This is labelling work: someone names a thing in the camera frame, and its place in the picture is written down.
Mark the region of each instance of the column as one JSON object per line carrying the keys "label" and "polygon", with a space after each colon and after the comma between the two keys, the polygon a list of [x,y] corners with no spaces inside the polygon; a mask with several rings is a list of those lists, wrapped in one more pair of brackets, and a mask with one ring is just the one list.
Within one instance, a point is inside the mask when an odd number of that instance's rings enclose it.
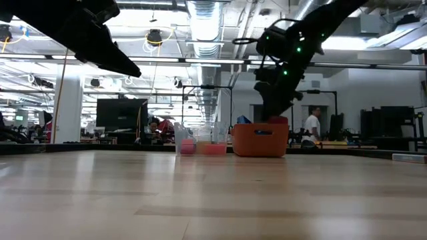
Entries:
{"label": "column", "polygon": [[15,113],[15,123],[14,126],[19,127],[28,127],[28,112],[18,109]]}
{"label": "column", "polygon": [[52,113],[51,143],[80,141],[81,108],[83,105],[85,77],[80,74],[78,66],[67,65],[63,80],[62,72],[63,65],[58,65],[55,107]]}

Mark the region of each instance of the wall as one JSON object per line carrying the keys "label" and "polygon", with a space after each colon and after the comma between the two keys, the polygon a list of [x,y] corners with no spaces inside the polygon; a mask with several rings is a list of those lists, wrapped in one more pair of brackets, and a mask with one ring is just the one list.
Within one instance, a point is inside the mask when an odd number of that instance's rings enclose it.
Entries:
{"label": "wall", "polygon": [[[418,59],[407,62],[417,65]],[[360,110],[381,106],[422,105],[419,71],[345,69],[329,79],[338,92],[338,112],[344,127],[360,130]]]}
{"label": "wall", "polygon": [[[222,83],[223,85],[228,83],[230,75],[227,73],[222,73]],[[306,74],[304,82],[301,82],[298,85],[297,90],[308,90],[312,89],[311,80],[321,81],[320,90],[327,91],[328,81],[324,79],[321,74]],[[251,105],[262,104],[262,98],[260,94],[253,90],[255,84],[255,76],[253,73],[242,73],[239,79],[236,81],[236,85],[233,90],[233,115],[232,115],[232,124],[236,124],[237,118],[241,115],[245,115],[251,121],[252,119],[252,110]],[[230,96],[226,93],[226,90],[223,90],[220,93],[220,100],[218,101],[218,121],[230,122]],[[332,94],[320,93],[319,95],[309,95],[304,94],[302,101],[294,101],[294,125],[291,126],[291,109],[288,109],[282,114],[282,116],[287,117],[290,122],[291,129],[297,129],[302,127],[305,119],[302,119],[303,116],[303,106],[304,105],[326,105],[329,108],[331,115],[335,111],[334,107],[334,96]]]}

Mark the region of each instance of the ceiling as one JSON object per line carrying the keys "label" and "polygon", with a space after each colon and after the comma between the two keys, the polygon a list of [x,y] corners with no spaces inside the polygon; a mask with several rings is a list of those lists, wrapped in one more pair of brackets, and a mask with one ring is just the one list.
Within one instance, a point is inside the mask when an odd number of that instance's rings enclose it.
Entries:
{"label": "ceiling", "polygon": [[[242,27],[248,31],[250,26],[254,28],[251,37],[259,37],[264,28],[268,27],[275,20],[280,17],[293,17],[295,12],[299,9],[298,0],[262,0],[260,9],[263,15],[249,15],[248,24],[244,25],[244,12],[245,8],[250,6],[251,12],[255,10],[257,2],[253,4],[249,0],[235,0],[229,3],[224,3],[223,18],[224,21],[220,28],[221,37],[220,42],[222,47],[220,50],[220,58],[229,59],[235,58],[234,51],[235,45],[231,43],[232,39],[238,37],[239,31]],[[404,0],[389,0],[389,1],[369,1],[363,7],[365,12],[371,14],[392,13],[402,9],[408,9],[420,1],[404,1]],[[193,44],[191,43],[191,27],[189,15],[187,13],[177,11],[152,11],[141,9],[125,9],[121,10],[119,16],[110,19],[106,25],[111,31],[111,36],[114,41],[117,41],[119,48],[126,54],[132,57],[152,56],[152,57],[194,57]],[[13,40],[16,41],[21,38],[23,31],[21,27],[24,26],[29,30],[29,37],[24,37],[21,41],[14,44],[7,44],[4,53],[13,54],[41,54],[41,55],[64,55],[66,49],[64,46],[52,41],[49,37],[44,36],[38,30],[28,26],[21,20],[14,18],[11,22],[11,32]],[[160,48],[151,47],[145,40],[145,36],[149,33],[150,29],[160,29],[161,36],[164,40]],[[248,58],[252,55],[258,55],[254,45],[248,45],[244,53],[242,48],[238,49],[238,53]],[[343,63],[405,63],[410,60],[408,51],[340,51],[340,50],[326,50],[325,56],[316,55],[314,61],[325,62],[343,62]],[[173,65],[140,65],[142,76],[140,78],[129,78],[128,76],[112,73],[109,71],[100,70],[92,64],[72,63],[81,68],[81,72],[85,74],[85,97],[83,114],[89,116],[87,121],[93,120],[95,108],[93,104],[97,98],[114,98],[117,95],[99,95],[91,94],[94,92],[118,92],[121,91],[131,97],[147,97],[152,93],[181,93],[181,89],[177,89],[173,82],[175,79],[181,80],[185,85],[199,85],[199,75],[197,67],[194,66],[173,66]],[[25,62],[25,61],[6,61],[0,59],[0,87],[2,89],[15,89],[15,90],[46,90],[34,85],[31,82],[33,76],[40,77],[55,85],[56,76],[58,72],[59,63],[44,63],[44,62]],[[329,77],[336,72],[335,69],[327,68],[313,68],[308,69],[308,73],[321,73],[325,77]],[[120,87],[92,87],[92,79],[112,79]],[[5,105],[10,105],[14,109],[19,109],[19,105],[25,103],[26,105],[44,105],[44,107],[30,107],[30,109],[41,110],[47,109],[52,111],[54,94],[46,93],[0,93],[0,106],[5,108]],[[150,102],[162,103],[173,107],[166,107],[167,111],[158,105],[152,105],[151,112],[154,114],[175,114],[180,113],[180,105],[182,98],[178,96],[168,97],[151,97]],[[204,105],[215,105],[216,99],[206,100],[203,98],[203,93],[200,91],[195,92],[195,97],[190,97],[188,104],[194,104],[192,110],[187,111],[186,115],[203,115]],[[201,120],[200,117],[194,117],[192,120]]]}

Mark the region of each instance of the orange bin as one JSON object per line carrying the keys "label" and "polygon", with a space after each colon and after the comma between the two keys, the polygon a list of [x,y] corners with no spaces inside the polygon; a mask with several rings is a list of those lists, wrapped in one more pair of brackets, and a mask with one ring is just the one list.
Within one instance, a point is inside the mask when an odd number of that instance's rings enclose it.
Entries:
{"label": "orange bin", "polygon": [[283,157],[288,146],[288,124],[236,124],[233,150],[241,157]]}

